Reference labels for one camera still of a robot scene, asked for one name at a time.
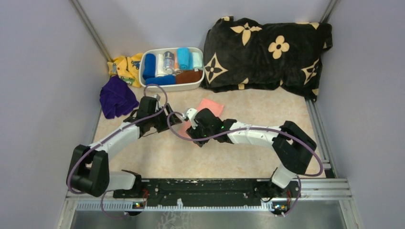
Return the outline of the pink panda towel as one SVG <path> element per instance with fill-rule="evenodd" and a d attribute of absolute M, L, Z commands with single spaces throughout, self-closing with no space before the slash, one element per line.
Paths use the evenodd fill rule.
<path fill-rule="evenodd" d="M 224 109 L 224 104 L 220 104 L 217 103 L 213 100 L 210 99 L 202 99 L 201 102 L 199 103 L 199 105 L 195 108 L 197 111 L 200 111 L 204 108 L 208 108 L 215 116 L 219 117 Z M 186 134 L 186 130 L 191 127 L 191 123 L 190 121 L 187 121 L 185 123 L 182 124 L 182 126 L 180 127 L 178 134 L 181 135 L 182 137 L 187 137 L 189 138 L 189 136 Z"/>

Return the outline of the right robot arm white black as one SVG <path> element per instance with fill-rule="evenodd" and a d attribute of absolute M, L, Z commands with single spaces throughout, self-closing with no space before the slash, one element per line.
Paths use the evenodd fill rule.
<path fill-rule="evenodd" d="M 315 141 L 292 121 L 276 127 L 248 125 L 235 119 L 221 120 L 208 108 L 200 111 L 191 108 L 184 116 L 191 123 L 186 133 L 199 147 L 214 139 L 219 143 L 249 144 L 274 150 L 281 162 L 269 183 L 269 191 L 275 197 L 287 191 L 296 175 L 306 173 L 317 148 Z"/>

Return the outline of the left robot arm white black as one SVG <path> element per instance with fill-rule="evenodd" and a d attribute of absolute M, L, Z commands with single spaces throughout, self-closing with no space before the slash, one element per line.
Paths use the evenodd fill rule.
<path fill-rule="evenodd" d="M 68 189 L 75 194 L 86 193 L 94 197 L 116 190 L 124 190 L 133 198 L 140 196 L 143 191 L 141 175 L 128 170 L 111 172 L 109 161 L 150 129 L 160 133 L 181 124 L 180 118 L 169 116 L 172 111 L 168 103 L 160 105 L 157 97 L 144 96 L 138 108 L 115 131 L 88 146 L 76 146 L 66 178 Z"/>

